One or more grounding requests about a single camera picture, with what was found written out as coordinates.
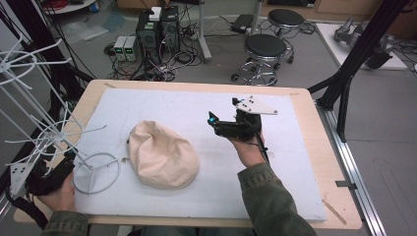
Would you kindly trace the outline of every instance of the floor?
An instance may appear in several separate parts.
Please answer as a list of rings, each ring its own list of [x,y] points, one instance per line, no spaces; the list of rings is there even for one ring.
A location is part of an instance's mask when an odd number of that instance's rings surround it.
[[[135,13],[116,14],[115,11],[108,6],[98,14],[79,11],[60,18],[62,25],[78,22],[85,23],[89,28],[100,26],[109,30],[91,41],[79,40],[75,37],[71,43],[74,51],[89,70],[100,79],[109,78],[113,72],[112,62],[103,53],[103,49],[114,42],[118,35],[130,35],[135,32]],[[236,17],[230,16],[227,19],[233,22]],[[210,30],[211,26],[215,29],[206,33],[211,35],[207,36],[208,48],[212,55],[211,61],[178,69],[178,76],[173,82],[243,85],[242,81],[232,82],[230,76],[247,58],[243,52],[245,35],[218,36],[235,34],[229,30],[227,23],[221,23],[223,21],[224,19],[217,17],[206,19],[207,30]],[[298,33],[290,41],[295,45],[296,50],[294,62],[281,63],[277,87],[306,89],[337,71],[337,64],[317,32]],[[200,51],[197,42],[194,46]],[[135,68],[134,65],[123,66],[128,72]],[[37,96],[41,103],[47,106],[47,95],[42,92],[43,83],[36,81],[33,86],[40,90]],[[322,94],[323,91],[318,91],[313,94],[313,98],[319,98]],[[351,85],[346,139],[387,235],[417,235],[416,101],[417,77],[408,70],[360,70]],[[3,102],[0,105],[2,109],[9,107]],[[3,117],[0,119],[1,140],[6,140],[6,136],[7,139],[17,139],[15,138],[17,133],[11,131]],[[2,156],[0,170],[3,171],[5,169],[3,163],[10,161],[19,149],[7,147],[5,144],[0,145]],[[10,210],[0,222],[1,235],[40,233],[35,225],[15,222],[13,212]],[[319,235],[370,235],[365,226],[357,231],[318,230],[317,232]],[[115,225],[94,225],[90,233],[90,235],[116,234]]]

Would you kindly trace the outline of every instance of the black stool seat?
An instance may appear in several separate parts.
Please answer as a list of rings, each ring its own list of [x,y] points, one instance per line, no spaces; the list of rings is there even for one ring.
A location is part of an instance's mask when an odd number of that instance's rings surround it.
[[[269,34],[254,34],[246,38],[245,48],[258,57],[279,57],[286,50],[285,42]]]
[[[268,13],[268,21],[276,27],[298,27],[304,23],[304,18],[290,10],[275,9]]]

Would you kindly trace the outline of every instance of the beige cloth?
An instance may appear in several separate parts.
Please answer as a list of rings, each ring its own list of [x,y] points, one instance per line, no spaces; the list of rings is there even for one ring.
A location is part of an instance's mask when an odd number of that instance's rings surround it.
[[[154,121],[143,121],[132,130],[128,149],[141,182],[154,188],[184,188],[199,171],[190,142]]]

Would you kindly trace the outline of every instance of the metal rail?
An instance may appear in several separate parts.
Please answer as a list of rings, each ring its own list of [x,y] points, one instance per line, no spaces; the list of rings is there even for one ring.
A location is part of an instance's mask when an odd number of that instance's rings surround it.
[[[346,178],[348,178],[351,186],[354,186],[354,188],[350,189],[351,193],[356,198],[357,204],[359,205],[358,208],[361,209],[361,213],[363,214],[370,233],[374,236],[387,236],[356,165],[355,159],[353,158],[352,152],[350,151],[348,144],[340,138],[340,135],[336,131],[337,118],[332,111],[324,110],[321,107],[318,107],[318,111],[328,122],[329,135],[331,135],[336,147],[334,152],[336,152],[340,163],[343,165],[342,167]]]

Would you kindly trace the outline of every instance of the metal stool base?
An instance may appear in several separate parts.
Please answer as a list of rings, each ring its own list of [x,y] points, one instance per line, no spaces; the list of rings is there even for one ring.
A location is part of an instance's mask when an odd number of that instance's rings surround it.
[[[233,82],[242,79],[245,81],[245,86],[274,86],[277,82],[276,71],[279,66],[279,62],[271,66],[262,60],[253,60],[245,63],[236,74],[231,76],[231,79]]]

